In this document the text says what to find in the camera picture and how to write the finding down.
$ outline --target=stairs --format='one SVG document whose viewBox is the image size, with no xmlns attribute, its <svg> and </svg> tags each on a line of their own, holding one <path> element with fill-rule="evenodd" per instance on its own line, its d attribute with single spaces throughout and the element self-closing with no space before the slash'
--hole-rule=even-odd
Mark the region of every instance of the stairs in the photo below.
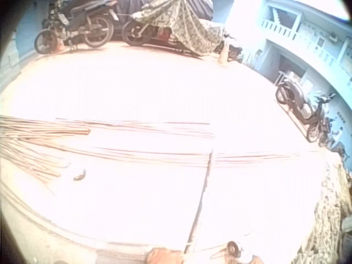
<svg viewBox="0 0 352 264">
<path fill-rule="evenodd" d="M 279 17 L 279 14 L 278 14 L 276 8 L 272 8 L 272 9 L 273 9 L 274 22 L 276 24 L 280 24 L 281 23 L 280 17 Z"/>
</svg>

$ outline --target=balcony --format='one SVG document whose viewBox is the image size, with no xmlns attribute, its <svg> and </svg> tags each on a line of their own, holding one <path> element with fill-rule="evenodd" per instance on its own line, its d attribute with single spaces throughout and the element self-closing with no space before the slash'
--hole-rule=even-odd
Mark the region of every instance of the balcony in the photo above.
<svg viewBox="0 0 352 264">
<path fill-rule="evenodd" d="M 263 19 L 261 27 L 268 40 L 291 51 L 324 76 L 352 109 L 352 74 L 332 55 L 303 35 L 270 20 Z"/>
</svg>

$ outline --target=white railing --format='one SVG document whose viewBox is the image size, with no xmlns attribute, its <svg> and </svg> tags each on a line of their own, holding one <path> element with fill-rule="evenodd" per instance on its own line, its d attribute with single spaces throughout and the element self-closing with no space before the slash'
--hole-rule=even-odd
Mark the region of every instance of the white railing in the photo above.
<svg viewBox="0 0 352 264">
<path fill-rule="evenodd" d="M 294 52 L 323 75 L 352 108 L 352 74 L 323 48 L 302 34 L 263 19 L 261 27 L 271 34 L 275 42 Z"/>
</svg>

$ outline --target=blue wall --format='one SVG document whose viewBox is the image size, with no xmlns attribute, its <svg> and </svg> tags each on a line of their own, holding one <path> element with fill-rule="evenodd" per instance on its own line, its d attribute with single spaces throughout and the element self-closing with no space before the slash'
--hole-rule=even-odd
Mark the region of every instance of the blue wall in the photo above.
<svg viewBox="0 0 352 264">
<path fill-rule="evenodd" d="M 213 0 L 213 21 L 218 23 L 225 23 L 231 11 L 233 2 L 234 0 Z"/>
</svg>

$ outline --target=concrete ground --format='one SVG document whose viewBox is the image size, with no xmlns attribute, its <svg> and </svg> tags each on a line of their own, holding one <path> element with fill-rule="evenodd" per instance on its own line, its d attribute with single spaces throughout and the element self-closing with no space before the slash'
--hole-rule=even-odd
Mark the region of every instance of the concrete ground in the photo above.
<svg viewBox="0 0 352 264">
<path fill-rule="evenodd" d="M 29 119 L 211 123 L 214 141 L 126 133 L 108 140 L 103 134 L 92 138 L 96 144 L 108 141 L 113 147 L 135 150 L 214 149 L 229 156 L 269 152 L 291 157 L 217 166 L 196 249 L 241 240 L 265 263 L 290 263 L 311 230 L 324 159 L 274 100 L 273 85 L 244 65 L 223 67 L 216 57 L 191 58 L 124 43 L 108 43 L 98 50 L 81 46 L 76 53 L 31 62 L 0 95 L 0 109 L 1 114 Z M 71 158 L 87 168 L 87 177 L 56 197 L 5 161 L 2 180 L 39 214 L 74 233 L 183 250 L 205 169 Z M 23 220 L 15 224 L 20 216 L 12 209 L 4 215 L 15 232 L 30 229 Z M 23 244 L 31 261 L 34 255 L 40 259 L 41 253 L 34 253 L 40 247 L 28 249 Z M 82 259 L 94 263 L 95 256 Z"/>
</svg>

